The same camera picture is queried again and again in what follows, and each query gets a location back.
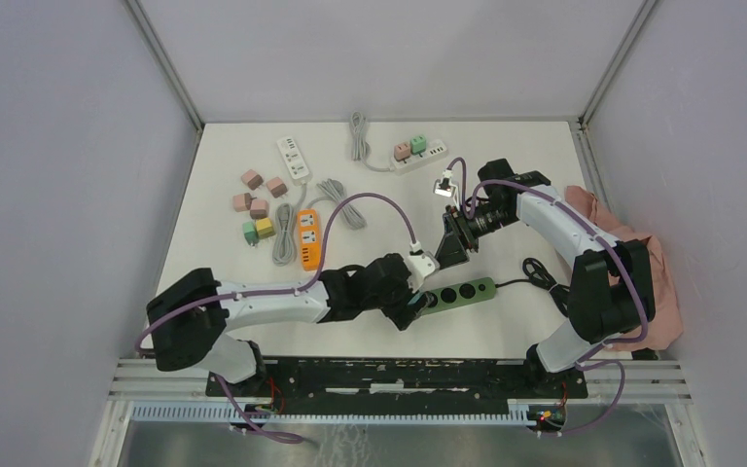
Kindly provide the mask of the yellow USB adapter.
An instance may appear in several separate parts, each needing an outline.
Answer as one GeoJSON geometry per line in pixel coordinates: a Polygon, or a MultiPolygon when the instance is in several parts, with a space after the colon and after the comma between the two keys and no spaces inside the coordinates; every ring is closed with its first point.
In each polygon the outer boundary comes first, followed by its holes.
{"type": "Polygon", "coordinates": [[[254,223],[259,240],[271,238],[276,235],[273,221],[269,218],[258,219],[254,223]]]}

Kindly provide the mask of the orange power strip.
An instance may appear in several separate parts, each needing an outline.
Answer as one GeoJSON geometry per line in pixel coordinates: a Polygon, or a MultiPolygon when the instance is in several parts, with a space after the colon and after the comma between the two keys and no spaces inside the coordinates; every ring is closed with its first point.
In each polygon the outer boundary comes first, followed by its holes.
{"type": "Polygon", "coordinates": [[[304,271],[316,271],[323,258],[322,232],[316,210],[300,210],[297,228],[302,268],[304,271]]]}

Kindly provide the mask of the green power strip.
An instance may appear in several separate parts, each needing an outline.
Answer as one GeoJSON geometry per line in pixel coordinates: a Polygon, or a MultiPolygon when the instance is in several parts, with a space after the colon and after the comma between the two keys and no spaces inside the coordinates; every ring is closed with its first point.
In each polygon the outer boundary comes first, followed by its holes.
{"type": "Polygon", "coordinates": [[[487,302],[492,300],[496,293],[496,284],[490,277],[430,290],[427,292],[429,296],[428,305],[422,310],[421,315],[425,316],[487,302]]]}

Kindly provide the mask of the teal USB adapter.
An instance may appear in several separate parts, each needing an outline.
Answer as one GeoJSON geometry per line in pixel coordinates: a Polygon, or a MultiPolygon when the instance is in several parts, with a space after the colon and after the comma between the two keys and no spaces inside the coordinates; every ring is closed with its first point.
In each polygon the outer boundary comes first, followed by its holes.
{"type": "Polygon", "coordinates": [[[425,294],[417,294],[409,301],[409,306],[416,309],[422,309],[426,306],[426,304],[427,299],[425,297],[425,294]]]}

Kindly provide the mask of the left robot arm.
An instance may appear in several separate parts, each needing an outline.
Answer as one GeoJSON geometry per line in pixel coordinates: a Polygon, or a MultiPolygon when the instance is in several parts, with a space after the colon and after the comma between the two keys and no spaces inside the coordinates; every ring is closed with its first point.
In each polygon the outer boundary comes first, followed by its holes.
{"type": "Polygon", "coordinates": [[[258,345],[231,337],[232,331],[352,321],[370,310],[403,331],[428,305],[421,287],[438,268],[424,252],[392,253],[365,267],[323,270],[311,282],[268,286],[219,281],[210,268],[194,269],[147,304],[146,335],[160,371],[200,368],[252,396],[265,388],[267,369],[258,345]]]}

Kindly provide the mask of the mint adapter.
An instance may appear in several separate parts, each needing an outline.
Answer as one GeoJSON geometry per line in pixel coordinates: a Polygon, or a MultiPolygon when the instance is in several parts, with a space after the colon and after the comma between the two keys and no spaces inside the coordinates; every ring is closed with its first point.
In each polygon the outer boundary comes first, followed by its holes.
{"type": "Polygon", "coordinates": [[[257,245],[260,239],[255,224],[251,221],[244,222],[241,228],[245,242],[251,247],[257,245]]]}

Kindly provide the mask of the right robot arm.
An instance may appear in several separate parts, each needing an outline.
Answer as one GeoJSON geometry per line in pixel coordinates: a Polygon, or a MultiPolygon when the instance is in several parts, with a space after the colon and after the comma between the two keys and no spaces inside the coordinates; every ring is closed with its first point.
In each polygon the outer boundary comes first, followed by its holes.
{"type": "Polygon", "coordinates": [[[515,173],[505,159],[488,162],[468,193],[447,168],[436,194],[454,199],[443,216],[445,233],[435,254],[447,269],[468,262],[481,237],[520,221],[536,231],[571,268],[565,320],[547,339],[532,345],[522,374],[525,389],[547,397],[561,372],[578,368],[615,343],[643,341],[656,316],[647,246],[620,240],[569,205],[539,171],[515,173]]]}

